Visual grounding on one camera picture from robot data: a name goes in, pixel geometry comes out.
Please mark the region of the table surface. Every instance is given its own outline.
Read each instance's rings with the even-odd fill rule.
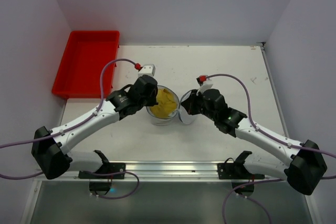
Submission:
[[[179,97],[198,87],[201,74],[229,73],[240,78],[251,97],[253,118],[259,124],[284,134],[276,100],[260,47],[252,46],[120,46],[117,58],[128,58],[156,66],[158,84],[172,89]],[[127,62],[117,64],[113,89],[137,78],[137,71]],[[247,113],[247,100],[240,84],[230,78],[213,78],[214,86],[227,104]],[[65,124],[89,111],[97,99],[69,99],[62,118]],[[114,161],[223,161],[236,158],[242,151],[269,155],[238,138],[223,134],[206,117],[199,115],[191,125],[178,118],[167,126],[150,123],[146,109],[120,122],[106,126],[73,150],[101,150]]]

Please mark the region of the yellow food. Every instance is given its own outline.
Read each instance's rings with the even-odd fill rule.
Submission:
[[[150,107],[150,110],[157,118],[167,119],[176,110],[177,103],[174,100],[174,95],[168,89],[159,89],[157,92],[158,105]]]

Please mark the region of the transparent container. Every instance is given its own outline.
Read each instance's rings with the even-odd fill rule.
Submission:
[[[176,102],[176,105],[177,105],[176,109],[172,113],[169,114],[168,118],[159,118],[152,113],[152,111],[150,110],[150,107],[146,107],[147,112],[150,116],[151,123],[154,125],[158,125],[158,126],[164,126],[164,125],[170,124],[172,120],[174,119],[174,117],[176,117],[176,115],[178,114],[178,109],[180,107],[180,100],[179,100],[179,97],[171,89],[165,86],[161,86],[161,85],[157,85],[157,88],[167,89],[170,93],[172,93],[174,97],[174,101]]]

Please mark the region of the gray floor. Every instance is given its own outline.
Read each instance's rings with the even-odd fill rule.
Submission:
[[[115,183],[121,195],[134,183]],[[142,183],[131,197],[96,200],[89,197],[88,182],[43,182],[32,223],[223,223],[222,203],[230,183]],[[303,195],[286,183],[258,185],[253,198],[269,210],[273,223],[312,223]],[[229,224],[269,223],[254,203],[231,196]]]

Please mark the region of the cable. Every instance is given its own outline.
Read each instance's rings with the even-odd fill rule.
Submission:
[[[226,216],[225,216],[225,205],[226,205],[226,202],[227,202],[229,196],[235,190],[237,190],[237,189],[239,189],[241,187],[244,187],[244,186],[264,184],[264,183],[272,183],[272,182],[280,182],[280,181],[282,181],[282,179],[271,179],[271,180],[261,180],[261,181],[256,181],[256,182],[249,182],[249,183],[245,183],[245,184],[236,186],[231,191],[229,191],[229,193],[226,195],[226,197],[225,197],[225,199],[223,201],[223,206],[222,206],[222,216],[223,216],[224,224],[227,224],[227,220],[226,220]],[[250,201],[252,201],[252,202],[256,203],[257,205],[259,205],[265,211],[265,213],[267,214],[269,223],[272,224],[271,215],[269,214],[269,212],[267,211],[267,209],[260,202],[256,201],[255,199],[249,198],[249,197],[246,197],[246,199],[249,199]]]
[[[206,76],[207,79],[209,78],[212,78],[212,77],[217,77],[217,76],[224,76],[224,77],[230,77],[232,79],[235,79],[236,81],[238,81],[240,83],[241,86],[243,86],[244,90],[245,90],[245,93],[246,93],[246,97],[247,97],[247,108],[248,108],[248,117],[249,117],[249,120],[250,120],[250,123],[251,125],[258,131],[260,132],[261,134],[267,136],[268,138],[280,143],[280,144],[283,144],[283,145],[287,145],[286,142],[268,134],[267,132],[263,131],[262,129],[259,129],[257,128],[257,125],[255,124],[255,122],[253,121],[252,119],[252,113],[251,113],[251,100],[250,100],[250,95],[248,93],[248,90],[246,88],[246,86],[243,84],[243,82],[238,79],[237,77],[235,76],[232,76],[231,74],[226,74],[226,73],[217,73],[217,74],[213,74],[211,76]],[[330,152],[326,152],[326,151],[322,151],[322,150],[318,150],[318,149],[314,149],[314,148],[308,148],[308,147],[303,147],[303,146],[300,146],[300,145],[292,145],[291,146],[292,148],[296,148],[296,149],[300,149],[300,150],[305,150],[305,151],[311,151],[311,152],[317,152],[317,153],[321,153],[321,154],[324,154],[324,155],[328,155],[328,156],[331,156],[333,158],[336,158],[336,155],[335,154],[332,154]],[[334,176],[328,176],[328,177],[324,177],[322,179],[334,179],[336,178],[336,175]]]
[[[104,196],[104,195],[96,194],[97,197],[102,198],[102,199],[123,199],[123,198],[126,198],[126,197],[134,194],[135,191],[137,190],[137,188],[139,187],[139,184],[140,184],[139,177],[132,172],[118,172],[118,173],[107,173],[107,174],[93,173],[93,172],[89,172],[89,171],[84,171],[84,172],[88,173],[88,174],[91,174],[91,175],[99,176],[99,177],[114,176],[114,175],[119,175],[119,174],[130,174],[130,175],[133,175],[137,179],[135,188],[133,190],[131,190],[129,193],[127,193],[123,196],[118,196],[118,197],[107,197],[107,196]]]
[[[96,111],[99,111],[103,105],[103,102],[104,102],[104,90],[103,90],[103,76],[104,76],[104,73],[105,73],[105,70],[111,65],[111,64],[114,64],[118,61],[127,61],[129,63],[132,63],[134,66],[136,66],[137,64],[132,61],[132,60],[129,60],[129,59],[115,59],[115,60],[112,60],[110,61],[109,63],[107,63],[103,69],[101,70],[101,73],[100,73],[100,79],[99,79],[99,84],[100,84],[100,102],[99,102],[99,105],[96,109]],[[63,132],[69,132],[69,131],[72,131],[74,130],[75,128],[79,127],[79,126],[82,126],[83,124],[87,123],[88,121],[90,121],[92,118],[94,117],[94,114],[91,114],[88,118],[86,118],[85,120],[83,120],[82,122],[72,126],[72,127],[69,127],[67,129],[65,129]],[[52,137],[56,137],[56,136],[59,136],[61,135],[62,133],[60,132],[57,132],[57,133],[54,133],[54,134],[51,134],[50,136],[44,136],[44,137],[40,137],[40,138],[36,138],[36,139],[32,139],[32,140],[25,140],[25,141],[19,141],[19,142],[15,142],[15,143],[8,143],[8,144],[3,144],[3,145],[0,145],[0,149],[3,149],[3,148],[7,148],[7,147],[11,147],[11,146],[16,146],[16,145],[22,145],[22,144],[30,144],[30,143],[35,143],[35,142],[40,142],[40,141],[43,141],[43,140],[46,140],[46,139],[50,139]],[[36,177],[38,175],[41,175],[43,173],[36,173],[36,174],[32,174],[32,175],[28,175],[28,176],[22,176],[22,177],[10,177],[10,176],[7,176],[7,175],[3,175],[3,174],[0,174],[0,178],[4,178],[4,179],[12,179],[12,180],[20,180],[20,179],[27,179],[27,178],[32,178],[32,177]]]

